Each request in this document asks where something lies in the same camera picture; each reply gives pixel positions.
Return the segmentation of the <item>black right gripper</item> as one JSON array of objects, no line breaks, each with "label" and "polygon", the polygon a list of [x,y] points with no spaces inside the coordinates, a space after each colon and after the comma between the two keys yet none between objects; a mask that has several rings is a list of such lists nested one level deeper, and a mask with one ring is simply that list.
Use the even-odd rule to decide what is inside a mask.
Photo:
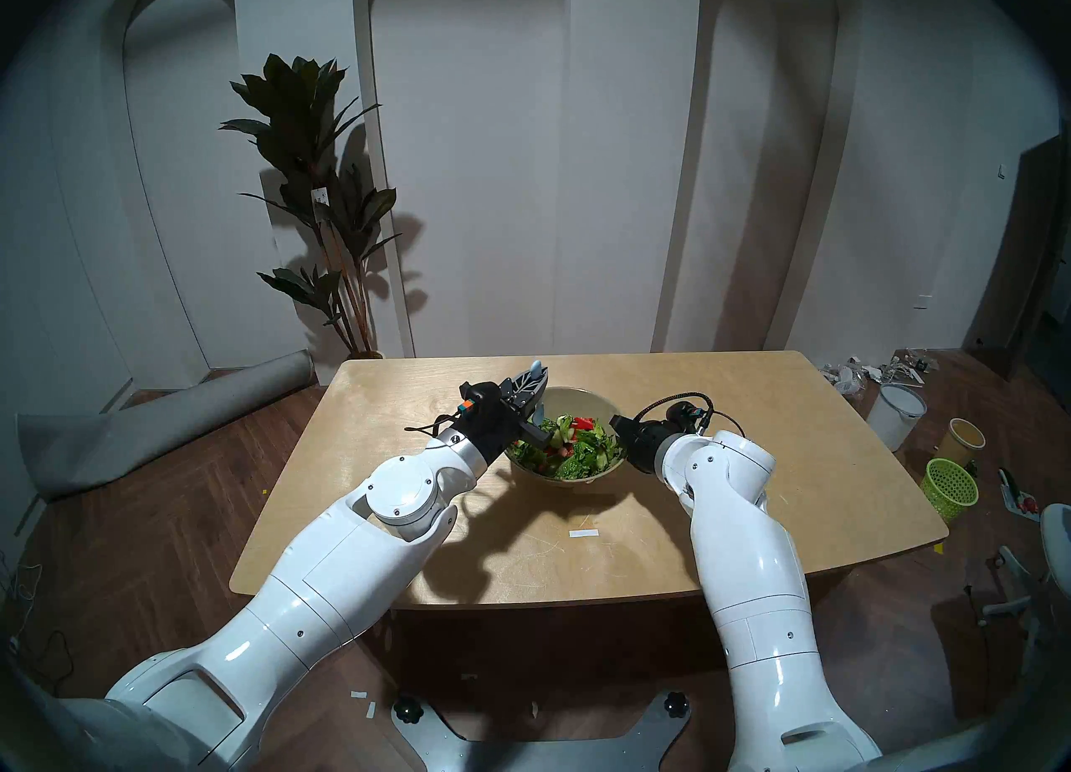
[{"label": "black right gripper", "polygon": [[675,439],[675,425],[667,420],[642,420],[614,414],[608,421],[610,430],[624,449],[627,460],[644,474],[654,475],[661,470],[658,451],[667,440]]}]

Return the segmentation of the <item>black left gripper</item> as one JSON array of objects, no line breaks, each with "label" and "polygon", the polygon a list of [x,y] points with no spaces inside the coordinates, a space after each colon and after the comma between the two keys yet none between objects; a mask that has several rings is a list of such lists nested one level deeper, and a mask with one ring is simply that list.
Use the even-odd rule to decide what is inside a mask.
[{"label": "black left gripper", "polygon": [[550,444],[550,432],[532,422],[542,406],[549,373],[544,366],[530,366],[502,382],[502,397],[497,394],[463,394],[459,405],[459,433],[487,463],[496,460],[506,449],[524,441],[539,450]]}]

